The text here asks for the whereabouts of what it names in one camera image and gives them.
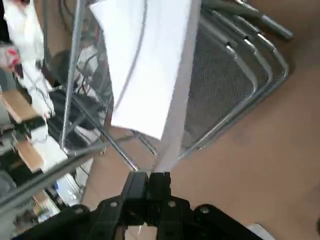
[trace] wooden board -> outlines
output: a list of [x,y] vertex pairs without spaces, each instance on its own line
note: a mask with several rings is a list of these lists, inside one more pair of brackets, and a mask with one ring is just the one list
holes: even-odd
[[19,142],[16,148],[19,156],[32,172],[39,170],[43,166],[44,162],[42,157],[37,153],[30,142],[27,140]]
[[48,199],[48,197],[44,191],[41,191],[38,194],[34,195],[33,199],[38,205],[41,205]]
[[2,92],[0,94],[0,99],[9,114],[18,124],[24,120],[38,116],[36,110],[27,102],[17,89]]

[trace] metal mesh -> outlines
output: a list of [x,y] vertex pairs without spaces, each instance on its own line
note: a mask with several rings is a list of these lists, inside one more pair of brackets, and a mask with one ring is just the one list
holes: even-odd
[[[257,66],[252,58],[250,63]],[[263,69],[257,72],[265,82]],[[189,147],[252,91],[252,83],[232,57],[199,31],[182,146]]]

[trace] brown floor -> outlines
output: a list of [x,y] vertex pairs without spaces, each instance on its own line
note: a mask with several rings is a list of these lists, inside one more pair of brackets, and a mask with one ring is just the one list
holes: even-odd
[[[181,161],[171,173],[172,192],[188,199],[193,207],[214,204],[245,225],[260,223],[277,240],[316,240],[320,217],[320,1],[250,2],[294,31],[295,40],[290,44],[276,41],[295,65],[294,72],[212,146]],[[55,26],[59,16],[53,14]],[[56,52],[70,41],[65,35],[61,28],[54,30],[50,45]],[[124,147],[138,164],[151,164],[137,142]],[[94,161],[83,203],[94,209],[102,199],[119,194],[128,172],[109,148]]]

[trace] metal pole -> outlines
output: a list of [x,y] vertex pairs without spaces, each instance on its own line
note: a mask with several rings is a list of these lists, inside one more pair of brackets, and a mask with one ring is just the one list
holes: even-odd
[[71,41],[71,52],[70,52],[70,60],[69,60],[69,70],[68,70],[67,86],[66,86],[66,93],[65,93],[63,126],[62,126],[61,140],[60,140],[60,147],[63,150],[67,150],[65,148],[65,140],[67,136],[66,134],[67,128],[69,126],[70,107],[71,107],[72,94],[74,91],[74,79],[75,79],[75,70],[76,70],[77,57],[78,57],[78,49],[80,47],[81,32],[84,24],[85,6],[86,6],[86,0],[76,1],[74,26],[73,26],[72,41]]
[[129,165],[129,167],[136,172],[139,172],[139,167],[137,164],[134,163],[134,161],[129,157],[129,155],[120,147],[115,139],[104,129],[104,127],[97,123],[96,120],[90,115],[90,111],[87,110],[86,106],[77,98],[77,96],[74,96],[74,103],[78,106],[78,108],[83,111],[89,121],[106,137],[106,139],[110,142],[110,144],[115,148],[115,150],[123,157],[124,161]]
[[24,185],[9,192],[6,196],[0,198],[0,216],[28,201],[33,195],[48,187],[55,180],[85,163],[89,157],[91,157],[90,154],[81,155],[61,162],[49,171],[34,177]]

